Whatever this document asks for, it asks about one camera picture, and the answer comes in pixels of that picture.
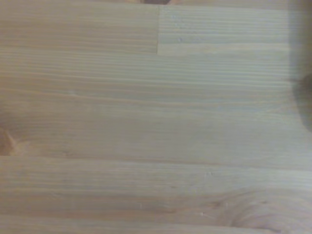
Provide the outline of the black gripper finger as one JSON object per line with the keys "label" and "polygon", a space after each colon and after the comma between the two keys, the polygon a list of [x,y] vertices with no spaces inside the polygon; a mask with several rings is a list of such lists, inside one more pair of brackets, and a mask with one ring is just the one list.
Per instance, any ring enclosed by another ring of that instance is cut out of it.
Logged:
{"label": "black gripper finger", "polygon": [[312,75],[295,81],[293,94],[303,125],[312,131]]}

